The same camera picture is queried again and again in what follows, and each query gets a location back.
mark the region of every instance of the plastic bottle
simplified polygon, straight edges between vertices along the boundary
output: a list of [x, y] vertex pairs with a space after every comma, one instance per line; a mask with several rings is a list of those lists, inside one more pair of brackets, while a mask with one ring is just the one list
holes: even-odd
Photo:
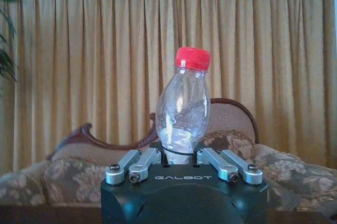
[[194, 149], [206, 132], [210, 98], [205, 74], [210, 53], [182, 47], [177, 52], [176, 73], [160, 96], [156, 130], [169, 164], [190, 164]]

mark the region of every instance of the black ring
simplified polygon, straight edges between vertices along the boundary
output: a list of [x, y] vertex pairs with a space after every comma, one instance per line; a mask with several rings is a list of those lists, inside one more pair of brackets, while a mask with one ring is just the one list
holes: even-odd
[[174, 153], [174, 154], [178, 154], [178, 155], [183, 155], [183, 156], [192, 156], [192, 155], [194, 155], [194, 153], [180, 153], [180, 152], [177, 152], [177, 151], [166, 149], [165, 147], [163, 147], [163, 149], [167, 150], [168, 152], [171, 152], [171, 153]]

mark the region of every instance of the screw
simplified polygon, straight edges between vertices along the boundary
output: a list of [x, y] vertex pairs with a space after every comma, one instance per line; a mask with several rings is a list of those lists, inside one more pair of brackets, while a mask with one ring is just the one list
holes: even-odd
[[259, 168], [254, 164], [248, 164], [248, 170], [257, 171]]
[[109, 166], [110, 170], [119, 170], [120, 169], [120, 165], [119, 164], [113, 164]]
[[235, 174], [235, 173], [232, 173], [232, 174], [230, 174], [230, 182], [237, 182], [239, 180], [239, 177], [238, 177], [238, 175], [237, 174]]
[[137, 173], [130, 174], [128, 178], [132, 184], [135, 184], [139, 181], [139, 175]]

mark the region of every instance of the curtain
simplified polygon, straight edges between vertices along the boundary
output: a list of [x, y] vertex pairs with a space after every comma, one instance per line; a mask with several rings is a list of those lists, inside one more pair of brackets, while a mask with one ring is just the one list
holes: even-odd
[[1, 80], [2, 172], [41, 161], [89, 121], [143, 137], [181, 46], [211, 52], [211, 97], [243, 103], [262, 144], [337, 166], [333, 0], [20, 0], [17, 82]]

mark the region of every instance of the floral upholstery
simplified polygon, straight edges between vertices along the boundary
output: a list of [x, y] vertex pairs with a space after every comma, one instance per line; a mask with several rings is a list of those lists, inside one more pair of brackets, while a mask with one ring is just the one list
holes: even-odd
[[255, 164], [270, 181], [301, 197], [297, 211], [336, 215], [337, 170], [306, 164], [299, 157], [277, 151], [256, 158]]
[[279, 183], [265, 177], [268, 184], [268, 207], [280, 211], [292, 211], [302, 201], [301, 196], [291, 192]]
[[0, 205], [36, 206], [46, 204], [41, 171], [47, 162], [33, 165], [0, 178]]
[[48, 203], [101, 202], [105, 166], [75, 159], [58, 160], [44, 174]]
[[245, 133], [237, 130], [218, 130], [205, 134], [201, 140], [207, 147], [214, 150], [230, 149], [239, 157], [252, 162], [255, 156], [255, 142]]

